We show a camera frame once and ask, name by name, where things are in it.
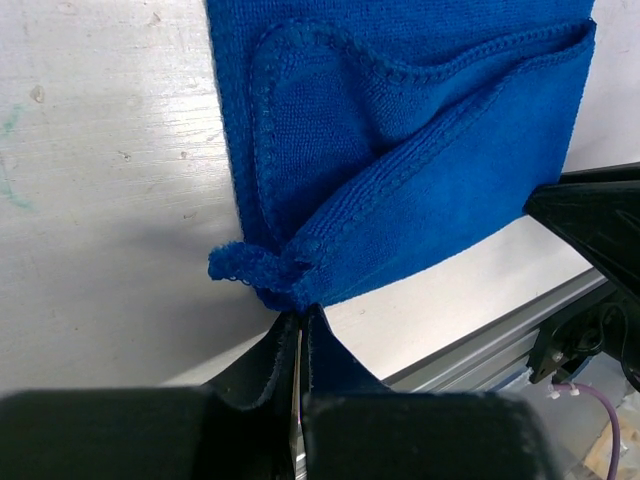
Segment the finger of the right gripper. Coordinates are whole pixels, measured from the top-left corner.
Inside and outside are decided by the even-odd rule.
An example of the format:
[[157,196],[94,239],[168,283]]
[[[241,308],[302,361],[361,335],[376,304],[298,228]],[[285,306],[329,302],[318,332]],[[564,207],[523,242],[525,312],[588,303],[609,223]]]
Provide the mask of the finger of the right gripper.
[[564,173],[536,188],[524,212],[639,300],[638,163]]

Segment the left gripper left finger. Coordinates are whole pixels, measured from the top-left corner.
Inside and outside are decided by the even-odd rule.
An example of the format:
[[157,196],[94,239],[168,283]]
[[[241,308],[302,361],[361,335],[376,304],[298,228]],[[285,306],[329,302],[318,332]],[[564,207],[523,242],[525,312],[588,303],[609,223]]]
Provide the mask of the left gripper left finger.
[[292,479],[298,319],[202,385],[1,400],[4,479]]

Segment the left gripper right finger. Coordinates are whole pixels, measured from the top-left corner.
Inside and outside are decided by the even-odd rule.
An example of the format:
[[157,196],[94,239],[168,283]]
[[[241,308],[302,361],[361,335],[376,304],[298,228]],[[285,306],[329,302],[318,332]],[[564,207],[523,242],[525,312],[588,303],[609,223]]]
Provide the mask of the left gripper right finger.
[[400,393],[365,368],[314,305],[301,318],[301,423],[310,479],[550,479],[553,456],[523,401]]

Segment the blue towel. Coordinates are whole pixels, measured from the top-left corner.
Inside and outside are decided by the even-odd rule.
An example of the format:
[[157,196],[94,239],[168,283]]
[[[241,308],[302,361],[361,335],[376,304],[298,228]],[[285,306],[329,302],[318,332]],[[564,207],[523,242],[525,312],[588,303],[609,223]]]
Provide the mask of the blue towel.
[[563,170],[589,1],[210,1],[243,238],[209,276],[332,305],[521,217]]

